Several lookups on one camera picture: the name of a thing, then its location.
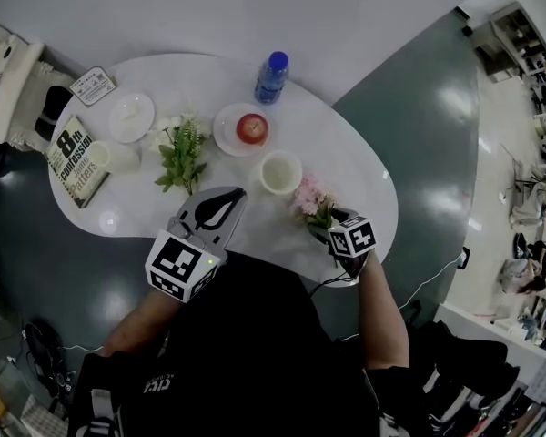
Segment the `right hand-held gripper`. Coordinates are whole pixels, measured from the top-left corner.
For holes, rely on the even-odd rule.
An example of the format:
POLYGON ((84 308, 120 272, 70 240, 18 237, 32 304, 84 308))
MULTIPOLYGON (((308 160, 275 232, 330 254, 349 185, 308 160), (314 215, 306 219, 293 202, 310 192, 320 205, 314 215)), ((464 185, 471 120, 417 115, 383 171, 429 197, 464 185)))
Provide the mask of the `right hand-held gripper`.
POLYGON ((331 216, 339 224, 326 229, 308 224, 309 234, 324 245, 331 245, 331 254, 351 279, 356 279, 375 249, 376 238, 368 218, 349 208, 334 207, 331 216))

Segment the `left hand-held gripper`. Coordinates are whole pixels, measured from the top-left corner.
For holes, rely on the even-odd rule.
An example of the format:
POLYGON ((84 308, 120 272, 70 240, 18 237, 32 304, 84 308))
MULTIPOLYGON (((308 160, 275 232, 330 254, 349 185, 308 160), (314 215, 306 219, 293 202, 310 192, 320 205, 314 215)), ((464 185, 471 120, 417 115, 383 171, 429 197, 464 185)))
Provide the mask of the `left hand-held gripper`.
POLYGON ((158 232, 147 257, 147 283, 187 303, 227 261, 228 244, 248 202, 245 189, 216 187, 189 197, 158 232))

